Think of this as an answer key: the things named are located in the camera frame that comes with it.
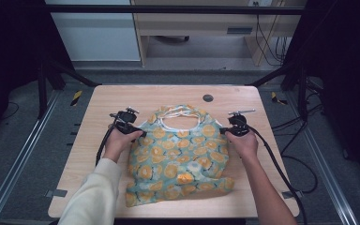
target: human hand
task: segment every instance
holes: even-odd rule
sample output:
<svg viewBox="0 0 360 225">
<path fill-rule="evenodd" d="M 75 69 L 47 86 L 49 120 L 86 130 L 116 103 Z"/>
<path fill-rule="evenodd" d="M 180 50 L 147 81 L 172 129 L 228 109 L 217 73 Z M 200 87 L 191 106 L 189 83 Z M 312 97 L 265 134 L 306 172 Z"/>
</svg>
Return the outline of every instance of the human hand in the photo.
<svg viewBox="0 0 360 225">
<path fill-rule="evenodd" d="M 109 158 L 114 162 L 118 162 L 121 153 L 129 148 L 130 142 L 139 138 L 143 132 L 141 130 L 123 134 L 114 128 L 110 137 L 105 143 L 105 152 L 103 158 Z"/>
<path fill-rule="evenodd" d="M 253 131 L 250 131 L 241 137 L 235 136 L 229 131 L 227 131 L 225 135 L 227 139 L 233 143 L 235 151 L 244 162 L 248 160 L 258 160 L 257 148 L 259 143 L 257 142 L 256 135 Z"/>
</svg>

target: small round object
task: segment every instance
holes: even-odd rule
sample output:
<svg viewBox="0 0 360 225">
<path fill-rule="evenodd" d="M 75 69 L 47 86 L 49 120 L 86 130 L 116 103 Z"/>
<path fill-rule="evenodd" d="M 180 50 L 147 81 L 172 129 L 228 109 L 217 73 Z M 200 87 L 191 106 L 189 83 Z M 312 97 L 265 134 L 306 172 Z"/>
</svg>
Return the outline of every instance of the small round object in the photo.
<svg viewBox="0 0 360 225">
<path fill-rule="evenodd" d="M 202 99 L 206 102 L 211 102 L 211 101 L 213 101 L 213 96 L 206 94 L 202 97 Z"/>
</svg>

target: black surface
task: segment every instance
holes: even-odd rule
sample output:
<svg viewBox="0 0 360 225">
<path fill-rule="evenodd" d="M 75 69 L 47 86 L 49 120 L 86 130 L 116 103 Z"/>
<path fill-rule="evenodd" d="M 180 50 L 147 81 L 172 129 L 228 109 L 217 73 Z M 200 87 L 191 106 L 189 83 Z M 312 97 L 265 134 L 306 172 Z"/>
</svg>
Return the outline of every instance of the black surface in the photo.
<svg viewBox="0 0 360 225">
<path fill-rule="evenodd" d="M 324 2 L 314 2 L 313 7 L 328 6 Z M 285 65 L 296 62 L 308 76 L 323 80 L 325 111 L 345 152 L 360 163 L 360 4 L 336 1 L 324 23 L 319 23 L 315 17 L 302 16 Z M 317 25 L 318 32 L 309 39 L 311 27 Z M 299 79 L 300 74 L 289 72 L 284 82 L 292 86 Z"/>
<path fill-rule="evenodd" d="M 54 59 L 73 69 L 50 13 L 19 13 L 17 4 L 0 1 L 0 117 L 10 91 L 38 78 L 42 60 Z M 49 70 L 48 79 L 56 87 L 64 86 L 57 70 Z"/>
</svg>

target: wooden table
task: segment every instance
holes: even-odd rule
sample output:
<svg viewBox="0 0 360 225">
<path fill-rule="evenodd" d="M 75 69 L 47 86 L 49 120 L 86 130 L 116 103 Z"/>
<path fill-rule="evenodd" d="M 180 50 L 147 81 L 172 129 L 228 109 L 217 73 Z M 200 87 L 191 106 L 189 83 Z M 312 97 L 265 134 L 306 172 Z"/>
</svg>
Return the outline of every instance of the wooden table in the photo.
<svg viewBox="0 0 360 225">
<path fill-rule="evenodd" d="M 204 95 L 213 96 L 213 101 L 203 100 Z M 131 106 L 140 111 L 135 126 L 147 120 L 153 111 L 162 105 L 190 104 L 205 109 L 224 127 L 229 127 L 229 112 L 255 109 L 246 114 L 247 122 L 256 128 L 268 141 L 279 165 L 285 172 L 274 135 L 270 128 L 260 95 L 255 87 L 231 85 L 102 85 L 91 97 L 82 120 L 67 164 L 57 189 L 67 190 L 65 198 L 53 197 L 49 208 L 52 218 L 59 218 L 69 199 L 77 191 L 84 177 L 95 168 L 96 153 L 107 126 L 113 122 L 110 113 L 123 111 Z M 288 191 L 280 178 L 267 150 L 259 140 L 259 159 L 273 183 L 281 193 Z M 224 196 L 197 193 L 184 200 L 151 203 L 127 208 L 125 192 L 128 182 L 133 180 L 127 170 L 128 152 L 119 158 L 123 170 L 119 184 L 117 218 L 255 218 L 256 207 L 250 190 L 245 168 L 230 145 L 230 159 L 223 176 L 235 180 L 234 190 Z M 286 199 L 292 213 L 299 213 L 294 199 Z"/>
</svg>

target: black cable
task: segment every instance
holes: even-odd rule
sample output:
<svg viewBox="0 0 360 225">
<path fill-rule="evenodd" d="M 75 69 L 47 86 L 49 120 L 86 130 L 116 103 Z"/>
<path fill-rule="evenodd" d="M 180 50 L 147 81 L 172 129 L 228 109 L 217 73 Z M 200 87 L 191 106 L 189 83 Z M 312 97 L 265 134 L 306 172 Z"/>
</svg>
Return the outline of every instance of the black cable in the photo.
<svg viewBox="0 0 360 225">
<path fill-rule="evenodd" d="M 309 94 L 307 97 L 306 97 L 306 100 L 308 100 L 309 98 L 313 97 L 313 96 L 318 96 L 319 93 L 318 92 L 314 92 L 314 93 L 311 93 Z"/>
<path fill-rule="evenodd" d="M 257 33 L 258 33 L 259 29 L 261 29 L 261 27 L 260 27 L 260 22 L 259 22 L 259 14 L 256 15 L 256 19 L 257 19 L 257 22 L 256 22 L 256 35 L 255 35 L 255 39 L 256 39 L 257 45 L 259 46 L 260 51 L 262 51 L 262 56 L 264 56 L 264 59 L 265 59 L 265 61 L 267 62 L 268 65 L 270 65 L 270 66 L 280 66 L 280 65 L 271 64 L 271 63 L 268 61 L 267 56 L 265 55 L 265 53 L 264 53 L 264 51 L 263 51 L 263 48 L 262 48 L 262 46 L 260 45 L 259 40 L 257 39 Z M 266 41 L 266 43 L 267 43 L 268 49 L 269 49 L 270 52 L 271 52 L 270 46 L 268 45 L 268 42 L 267 42 L 267 41 Z"/>
<path fill-rule="evenodd" d="M 101 159 L 101 153 L 103 152 L 103 148 L 104 148 L 104 145 L 105 143 L 107 142 L 107 139 L 108 137 L 110 137 L 110 134 L 113 132 L 114 130 L 114 126 L 113 124 L 110 126 L 110 128 L 107 130 L 106 134 L 104 135 L 104 138 L 103 140 L 101 141 L 101 145 L 97 151 L 97 155 L 96 155 L 96 166 L 98 165 L 98 162 L 100 161 Z"/>
<path fill-rule="evenodd" d="M 318 105 L 314 106 L 314 108 L 312 108 L 311 110 L 308 111 L 308 116 L 315 114 L 318 110 L 320 110 L 322 108 L 323 108 L 322 104 L 318 104 Z"/>
<path fill-rule="evenodd" d="M 299 133 L 307 126 L 307 122 L 305 121 L 303 125 L 297 130 L 296 134 L 291 138 L 291 140 L 286 144 L 286 146 L 282 149 L 280 152 L 281 155 L 286 151 L 286 149 L 293 143 L 293 141 L 296 139 L 296 137 L 299 135 Z"/>
<path fill-rule="evenodd" d="M 301 117 L 298 116 L 298 117 L 294 118 L 293 120 L 288 121 L 288 122 L 286 122 L 286 123 L 284 123 L 284 124 L 278 125 L 278 126 L 276 126 L 276 127 L 272 127 L 273 132 L 277 132 L 277 131 L 280 131 L 280 130 L 282 130 L 282 129 L 285 129 L 285 128 L 288 128 L 288 127 L 294 125 L 295 123 L 299 122 L 300 118 L 301 118 Z"/>
<path fill-rule="evenodd" d="M 274 136 L 293 136 L 295 135 L 296 133 L 283 133 L 283 134 L 274 134 Z"/>
<path fill-rule="evenodd" d="M 291 192 L 291 194 L 294 196 L 294 198 L 296 199 L 296 202 L 300 208 L 300 212 L 303 215 L 303 222 L 304 224 L 308 224 L 308 220 L 307 220 L 307 216 L 306 216 L 306 211 L 305 208 L 299 198 L 299 196 L 296 194 L 297 189 L 294 189 L 291 185 L 291 183 L 289 182 L 288 178 L 285 176 L 285 174 L 283 173 L 283 171 L 280 169 L 279 164 L 276 160 L 276 157 L 274 156 L 273 150 L 271 149 L 270 145 L 268 144 L 268 142 L 263 138 L 263 136 L 253 127 L 249 127 L 250 130 L 252 130 L 263 142 L 265 148 L 267 149 L 268 154 L 270 155 L 271 159 L 274 162 L 274 165 L 277 168 L 277 171 L 279 172 L 279 175 L 281 176 L 282 180 L 285 182 L 285 185 L 288 187 L 289 191 Z"/>
<path fill-rule="evenodd" d="M 15 105 L 15 106 L 16 106 L 16 110 L 15 110 L 13 113 L 11 113 L 10 115 L 7 115 L 7 116 L 1 118 L 1 120 L 8 119 L 9 117 L 13 116 L 13 115 L 20 109 L 19 104 L 17 104 L 16 102 L 11 102 L 11 101 L 10 101 L 9 104 Z"/>
<path fill-rule="evenodd" d="M 312 189 L 310 190 L 300 190 L 301 192 L 303 192 L 304 194 L 309 194 L 309 193 L 312 193 L 314 190 L 317 189 L 318 187 L 318 177 L 317 177 L 317 174 L 302 160 L 296 158 L 296 157 L 290 157 L 290 156 L 281 156 L 282 158 L 289 158 L 289 159 L 292 159 L 292 160 L 295 160 L 299 163 L 301 163 L 303 166 L 305 166 L 310 172 L 311 174 L 314 176 L 314 186 L 312 187 Z"/>
<path fill-rule="evenodd" d="M 284 37 L 284 38 L 283 38 L 281 54 L 278 53 L 278 44 L 279 44 L 279 40 L 280 40 L 280 39 L 281 39 L 281 37 L 277 37 L 276 57 L 279 59 L 280 64 L 283 65 L 283 62 L 284 62 L 284 60 L 285 60 L 287 37 Z"/>
<path fill-rule="evenodd" d="M 265 37 L 265 35 L 264 35 L 264 33 L 263 33 L 262 28 L 260 27 L 259 15 L 256 15 L 256 16 L 257 16 L 257 26 L 258 26 L 258 28 L 259 28 L 258 30 L 259 30 L 260 33 L 262 34 L 262 38 L 264 39 L 265 44 L 267 45 L 268 50 L 270 51 L 270 53 L 271 53 L 271 55 L 274 57 L 274 59 L 276 59 L 278 62 L 280 62 L 280 61 L 274 56 L 273 51 L 272 51 L 271 48 L 270 48 L 270 43 L 268 42 L 267 38 Z"/>
</svg>

